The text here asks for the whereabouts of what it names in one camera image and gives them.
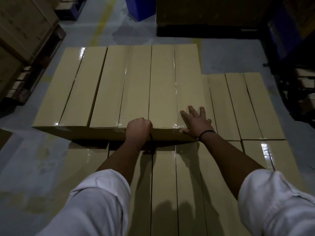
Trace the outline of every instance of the blue plastic bin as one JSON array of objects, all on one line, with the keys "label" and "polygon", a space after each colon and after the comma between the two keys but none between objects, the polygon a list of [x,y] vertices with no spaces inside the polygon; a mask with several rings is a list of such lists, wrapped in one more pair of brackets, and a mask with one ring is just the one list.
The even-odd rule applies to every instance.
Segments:
[{"label": "blue plastic bin", "polygon": [[142,21],[156,12],[155,0],[126,0],[128,12],[137,21]]}]

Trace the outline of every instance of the white shirt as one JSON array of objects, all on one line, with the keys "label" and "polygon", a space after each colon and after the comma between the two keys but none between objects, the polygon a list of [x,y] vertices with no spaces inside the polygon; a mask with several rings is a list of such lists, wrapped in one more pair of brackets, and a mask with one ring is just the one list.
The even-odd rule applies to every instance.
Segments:
[{"label": "white shirt", "polygon": [[[98,171],[70,192],[65,207],[37,236],[116,236],[128,226],[130,187],[114,170]],[[241,221],[253,236],[315,235],[315,198],[276,171],[255,170],[238,195]]]}]

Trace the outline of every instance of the yellow line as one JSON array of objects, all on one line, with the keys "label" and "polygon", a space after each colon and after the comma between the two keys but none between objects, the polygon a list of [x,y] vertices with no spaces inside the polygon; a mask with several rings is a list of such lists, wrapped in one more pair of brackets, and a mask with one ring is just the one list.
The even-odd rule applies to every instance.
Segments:
[{"label": "yellow line", "polygon": [[202,41],[202,39],[200,39],[200,38],[194,38],[192,40],[192,42],[194,44],[197,44],[200,68],[201,68],[201,41]]},{"label": "yellow line", "polygon": [[98,39],[99,36],[103,33],[104,27],[106,26],[112,12],[113,12],[113,8],[114,5],[116,3],[116,0],[109,0],[105,11],[103,13],[103,15],[101,16],[100,22],[97,25],[97,28],[92,36],[92,39],[90,40],[90,44],[89,46],[98,46]]}]

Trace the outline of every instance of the black bracelet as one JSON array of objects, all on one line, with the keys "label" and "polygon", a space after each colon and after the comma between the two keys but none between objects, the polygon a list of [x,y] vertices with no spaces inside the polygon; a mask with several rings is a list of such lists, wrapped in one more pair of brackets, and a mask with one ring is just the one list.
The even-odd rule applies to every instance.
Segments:
[{"label": "black bracelet", "polygon": [[198,141],[198,142],[200,142],[201,136],[202,136],[203,134],[205,134],[206,132],[214,132],[214,133],[215,133],[215,131],[213,131],[213,130],[206,130],[206,131],[203,131],[203,132],[199,135],[199,137],[197,137],[197,141]]}]

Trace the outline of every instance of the concrete floor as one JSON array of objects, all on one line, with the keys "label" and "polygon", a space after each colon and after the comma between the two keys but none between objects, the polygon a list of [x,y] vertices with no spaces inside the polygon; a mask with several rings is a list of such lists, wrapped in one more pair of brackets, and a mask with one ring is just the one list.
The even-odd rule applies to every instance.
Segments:
[{"label": "concrete floor", "polygon": [[34,235],[48,222],[57,175],[69,141],[31,125],[66,47],[197,43],[203,74],[260,72],[297,165],[315,194],[315,130],[294,121],[279,96],[259,40],[156,37],[155,17],[135,22],[125,0],[88,0],[77,22],[62,22],[67,36],[25,106],[0,119],[14,134],[0,151],[0,234]]}]

